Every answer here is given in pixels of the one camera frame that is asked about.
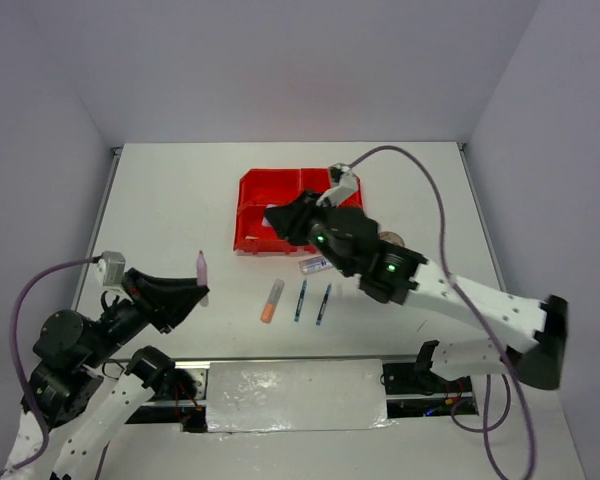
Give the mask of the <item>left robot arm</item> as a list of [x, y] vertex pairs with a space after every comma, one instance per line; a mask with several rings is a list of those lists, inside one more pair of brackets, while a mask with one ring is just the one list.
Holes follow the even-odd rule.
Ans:
[[137, 350], [93, 412], [86, 411], [102, 386], [97, 369], [111, 362], [147, 326], [169, 333], [208, 294], [195, 278], [166, 279], [136, 269], [118, 280], [122, 289], [101, 303], [92, 320], [65, 309], [42, 325], [33, 352], [39, 363], [26, 375], [16, 440], [0, 479], [84, 479], [101, 462], [115, 433], [149, 400], [188, 400], [194, 412], [199, 383], [155, 347]]

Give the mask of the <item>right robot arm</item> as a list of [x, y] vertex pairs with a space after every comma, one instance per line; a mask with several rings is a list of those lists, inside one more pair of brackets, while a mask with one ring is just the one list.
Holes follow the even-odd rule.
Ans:
[[289, 204], [266, 209], [275, 234], [293, 246], [314, 246], [345, 277], [373, 300], [447, 316], [482, 329], [488, 338], [473, 342], [474, 362], [452, 360], [456, 347], [423, 344], [416, 383], [437, 391], [448, 380], [469, 375], [513, 372], [522, 384], [554, 391], [562, 379], [568, 338], [568, 302], [511, 295], [466, 278], [445, 274], [424, 255], [381, 239], [379, 224], [357, 207], [320, 206], [305, 191]]

